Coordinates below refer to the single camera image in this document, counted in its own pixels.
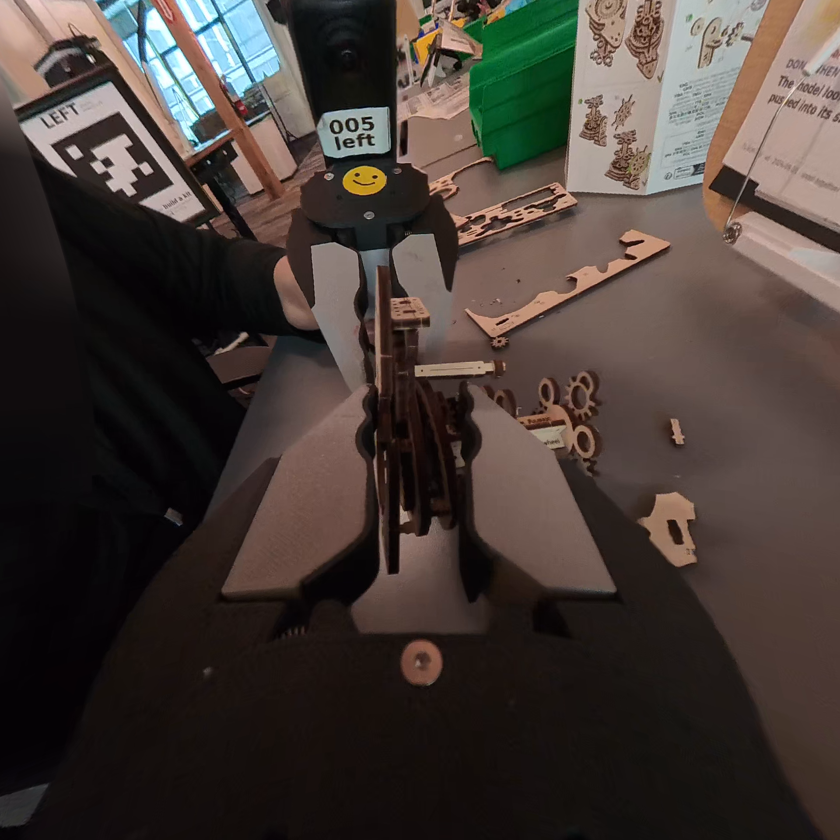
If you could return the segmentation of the white printed kit box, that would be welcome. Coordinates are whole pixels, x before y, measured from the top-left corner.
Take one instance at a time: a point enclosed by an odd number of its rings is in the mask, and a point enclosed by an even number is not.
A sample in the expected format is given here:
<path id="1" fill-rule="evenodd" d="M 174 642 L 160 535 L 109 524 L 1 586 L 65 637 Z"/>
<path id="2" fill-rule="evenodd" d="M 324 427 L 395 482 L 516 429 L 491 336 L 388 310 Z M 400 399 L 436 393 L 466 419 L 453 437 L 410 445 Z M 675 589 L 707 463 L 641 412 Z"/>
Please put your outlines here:
<path id="1" fill-rule="evenodd" d="M 650 196 L 700 184 L 767 4 L 580 2 L 570 191 Z"/>

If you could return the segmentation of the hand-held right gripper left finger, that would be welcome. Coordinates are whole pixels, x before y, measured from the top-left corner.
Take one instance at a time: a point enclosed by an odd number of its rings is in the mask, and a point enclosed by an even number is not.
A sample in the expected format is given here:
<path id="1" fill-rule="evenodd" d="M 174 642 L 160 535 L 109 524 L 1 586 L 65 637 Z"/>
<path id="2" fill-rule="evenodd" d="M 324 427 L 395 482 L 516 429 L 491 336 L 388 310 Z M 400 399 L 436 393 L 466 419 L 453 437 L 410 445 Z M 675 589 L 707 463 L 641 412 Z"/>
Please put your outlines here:
<path id="1" fill-rule="evenodd" d="M 374 387 L 354 391 L 280 457 L 221 595 L 355 602 L 380 570 Z"/>

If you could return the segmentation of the person's black shirt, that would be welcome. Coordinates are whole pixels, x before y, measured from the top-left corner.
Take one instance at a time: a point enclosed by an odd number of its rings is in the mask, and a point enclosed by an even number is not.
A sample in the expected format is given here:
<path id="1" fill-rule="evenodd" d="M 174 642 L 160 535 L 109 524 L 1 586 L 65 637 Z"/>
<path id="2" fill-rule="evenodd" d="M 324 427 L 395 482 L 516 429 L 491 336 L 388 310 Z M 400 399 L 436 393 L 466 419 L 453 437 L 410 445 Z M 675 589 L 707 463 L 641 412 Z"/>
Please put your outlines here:
<path id="1" fill-rule="evenodd" d="M 44 582 L 49 646 L 35 698 L 45 751 L 63 749 L 126 615 L 197 527 L 245 409 L 193 336 L 170 324 L 92 331 L 91 488 Z"/>

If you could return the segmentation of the wooden gear model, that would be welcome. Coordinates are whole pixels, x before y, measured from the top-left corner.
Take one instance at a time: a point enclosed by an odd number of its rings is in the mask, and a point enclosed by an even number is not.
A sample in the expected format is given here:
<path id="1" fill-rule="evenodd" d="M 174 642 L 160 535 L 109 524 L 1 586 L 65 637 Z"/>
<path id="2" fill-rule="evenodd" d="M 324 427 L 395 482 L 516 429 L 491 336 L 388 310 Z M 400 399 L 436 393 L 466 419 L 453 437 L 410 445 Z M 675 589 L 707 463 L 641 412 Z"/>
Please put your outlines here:
<path id="1" fill-rule="evenodd" d="M 392 294 L 395 432 L 400 455 L 400 538 L 423 537 L 434 521 L 458 533 L 465 461 L 461 455 L 459 396 L 450 404 L 428 378 L 415 373 L 419 332 L 429 323 L 422 302 Z"/>

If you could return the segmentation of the person's left forearm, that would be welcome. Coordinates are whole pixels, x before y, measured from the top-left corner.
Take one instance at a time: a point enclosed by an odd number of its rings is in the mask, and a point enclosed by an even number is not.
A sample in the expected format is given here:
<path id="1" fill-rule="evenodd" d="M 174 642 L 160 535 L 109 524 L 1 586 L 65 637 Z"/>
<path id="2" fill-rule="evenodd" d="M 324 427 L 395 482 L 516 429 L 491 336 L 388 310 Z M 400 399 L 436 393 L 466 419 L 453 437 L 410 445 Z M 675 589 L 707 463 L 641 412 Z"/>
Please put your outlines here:
<path id="1" fill-rule="evenodd" d="M 275 280 L 285 252 L 194 228 L 67 175 L 35 154 L 59 240 L 190 337 L 301 334 Z"/>

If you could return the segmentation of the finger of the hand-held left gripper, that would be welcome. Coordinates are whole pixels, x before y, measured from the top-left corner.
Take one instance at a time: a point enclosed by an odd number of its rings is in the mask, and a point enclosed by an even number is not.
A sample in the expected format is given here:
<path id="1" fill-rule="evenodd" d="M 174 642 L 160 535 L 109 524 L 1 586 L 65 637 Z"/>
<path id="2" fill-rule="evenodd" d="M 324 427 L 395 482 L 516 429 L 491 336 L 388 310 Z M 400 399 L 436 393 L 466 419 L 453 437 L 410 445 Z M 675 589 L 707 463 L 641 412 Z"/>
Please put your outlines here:
<path id="1" fill-rule="evenodd" d="M 395 288 L 404 298 L 418 298 L 430 316 L 419 333 L 419 361 L 432 363 L 442 353 L 452 323 L 452 293 L 432 234 L 410 234 L 392 248 Z"/>
<path id="2" fill-rule="evenodd" d="M 367 353 L 357 306 L 364 273 L 356 251 L 338 243 L 311 247 L 312 312 L 351 392 L 368 383 Z"/>

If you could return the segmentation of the wooden sheet with large cutouts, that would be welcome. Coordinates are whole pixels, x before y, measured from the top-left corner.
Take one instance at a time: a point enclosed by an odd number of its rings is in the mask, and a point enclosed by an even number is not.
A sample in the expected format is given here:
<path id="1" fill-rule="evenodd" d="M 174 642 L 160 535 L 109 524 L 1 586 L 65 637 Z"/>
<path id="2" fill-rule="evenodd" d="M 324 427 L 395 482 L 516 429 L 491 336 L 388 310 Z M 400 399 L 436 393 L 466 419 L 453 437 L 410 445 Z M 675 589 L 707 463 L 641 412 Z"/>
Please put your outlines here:
<path id="1" fill-rule="evenodd" d="M 495 161 L 492 156 L 483 156 L 475 161 L 467 163 L 459 167 L 452 172 L 443 175 L 433 182 L 430 182 L 428 185 L 429 194 L 430 196 L 441 196 L 444 201 L 447 201 L 450 197 L 456 195 L 459 191 L 459 187 L 456 183 L 456 179 L 462 173 L 467 172 L 468 170 L 477 167 L 479 165 L 484 164 L 495 164 Z"/>

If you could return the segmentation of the small wooden bracket piece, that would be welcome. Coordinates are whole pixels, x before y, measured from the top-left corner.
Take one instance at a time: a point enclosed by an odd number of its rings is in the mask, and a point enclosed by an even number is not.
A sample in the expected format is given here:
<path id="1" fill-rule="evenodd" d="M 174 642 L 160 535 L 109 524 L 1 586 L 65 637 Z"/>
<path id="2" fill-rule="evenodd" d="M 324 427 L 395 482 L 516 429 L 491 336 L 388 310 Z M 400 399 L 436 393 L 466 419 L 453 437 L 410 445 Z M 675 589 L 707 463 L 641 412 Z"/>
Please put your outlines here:
<path id="1" fill-rule="evenodd" d="M 690 523 L 697 517 L 693 502 L 678 492 L 657 494 L 654 507 L 640 524 L 650 542 L 676 568 L 697 563 L 697 547 L 690 534 Z"/>

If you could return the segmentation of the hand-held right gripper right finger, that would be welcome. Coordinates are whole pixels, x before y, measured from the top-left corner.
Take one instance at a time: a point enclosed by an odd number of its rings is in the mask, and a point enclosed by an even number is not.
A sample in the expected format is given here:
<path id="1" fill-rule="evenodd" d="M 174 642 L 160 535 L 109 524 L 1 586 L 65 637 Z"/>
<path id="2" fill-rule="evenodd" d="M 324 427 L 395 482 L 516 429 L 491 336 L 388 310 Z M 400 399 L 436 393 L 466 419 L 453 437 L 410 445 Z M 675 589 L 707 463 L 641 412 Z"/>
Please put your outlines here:
<path id="1" fill-rule="evenodd" d="M 460 386 L 458 409 L 468 601 L 612 599 L 616 584 L 555 454 L 477 385 Z"/>

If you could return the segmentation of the black framed marker sign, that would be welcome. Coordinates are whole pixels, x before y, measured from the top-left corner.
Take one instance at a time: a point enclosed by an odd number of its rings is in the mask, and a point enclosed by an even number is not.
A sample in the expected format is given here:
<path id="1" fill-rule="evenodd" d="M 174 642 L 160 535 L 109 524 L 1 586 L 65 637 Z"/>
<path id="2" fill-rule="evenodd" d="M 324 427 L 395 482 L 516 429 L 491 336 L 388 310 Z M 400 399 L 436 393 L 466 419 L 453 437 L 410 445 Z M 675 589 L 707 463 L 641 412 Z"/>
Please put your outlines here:
<path id="1" fill-rule="evenodd" d="M 78 80 L 14 111 L 24 136 L 58 170 L 194 226 L 219 215 L 168 136 L 120 79 Z"/>

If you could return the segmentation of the wooden sheet with rectangular cutout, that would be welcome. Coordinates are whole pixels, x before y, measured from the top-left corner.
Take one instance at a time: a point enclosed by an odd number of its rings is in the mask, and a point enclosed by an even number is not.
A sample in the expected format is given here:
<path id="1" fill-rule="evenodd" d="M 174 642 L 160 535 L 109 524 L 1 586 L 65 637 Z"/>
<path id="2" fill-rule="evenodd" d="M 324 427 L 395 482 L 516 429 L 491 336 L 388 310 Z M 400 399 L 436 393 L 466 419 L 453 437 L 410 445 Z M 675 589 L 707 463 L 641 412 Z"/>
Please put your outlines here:
<path id="1" fill-rule="evenodd" d="M 541 223 L 576 207 L 577 200 L 558 182 L 463 217 L 453 216 L 460 249 Z"/>

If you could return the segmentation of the wavy wooden sheet offcut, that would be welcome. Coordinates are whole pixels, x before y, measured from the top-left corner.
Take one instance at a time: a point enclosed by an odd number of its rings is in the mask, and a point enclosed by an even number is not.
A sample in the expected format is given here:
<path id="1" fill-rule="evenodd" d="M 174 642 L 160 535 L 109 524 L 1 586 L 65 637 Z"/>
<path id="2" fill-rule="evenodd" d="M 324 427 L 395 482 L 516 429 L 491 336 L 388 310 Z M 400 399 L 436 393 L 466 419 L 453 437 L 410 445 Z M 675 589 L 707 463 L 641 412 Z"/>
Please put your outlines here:
<path id="1" fill-rule="evenodd" d="M 635 229 L 626 231 L 618 239 L 618 243 L 623 247 L 623 254 L 620 257 L 610 260 L 603 268 L 584 266 L 571 272 L 565 278 L 567 284 L 565 290 L 542 291 L 519 309 L 494 317 L 480 315 L 468 308 L 464 310 L 465 315 L 490 340 L 505 338 L 513 331 L 542 318 L 552 310 L 562 307 L 670 249 L 668 241 Z"/>

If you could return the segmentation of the instruction sheet on stand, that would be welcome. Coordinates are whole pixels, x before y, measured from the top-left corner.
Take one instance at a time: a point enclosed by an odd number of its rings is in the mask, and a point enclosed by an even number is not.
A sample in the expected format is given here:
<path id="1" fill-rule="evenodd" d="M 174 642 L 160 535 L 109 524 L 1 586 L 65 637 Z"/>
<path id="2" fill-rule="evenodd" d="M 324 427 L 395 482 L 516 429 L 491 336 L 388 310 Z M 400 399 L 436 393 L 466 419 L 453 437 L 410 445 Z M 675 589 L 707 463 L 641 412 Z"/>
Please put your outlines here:
<path id="1" fill-rule="evenodd" d="M 772 1 L 707 155 L 730 251 L 839 310 L 839 2 Z"/>

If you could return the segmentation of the green plastic bin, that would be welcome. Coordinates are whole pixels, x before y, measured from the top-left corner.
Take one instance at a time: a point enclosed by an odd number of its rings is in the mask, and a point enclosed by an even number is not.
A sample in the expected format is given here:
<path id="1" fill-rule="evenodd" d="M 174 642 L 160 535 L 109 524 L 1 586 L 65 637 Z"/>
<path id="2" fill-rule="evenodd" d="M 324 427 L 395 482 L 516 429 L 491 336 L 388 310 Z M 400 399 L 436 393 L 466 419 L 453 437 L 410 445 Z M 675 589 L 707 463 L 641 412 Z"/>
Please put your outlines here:
<path id="1" fill-rule="evenodd" d="M 578 19 L 577 1 L 536 1 L 476 31 L 482 57 L 469 72 L 469 113 L 499 170 L 566 145 Z"/>

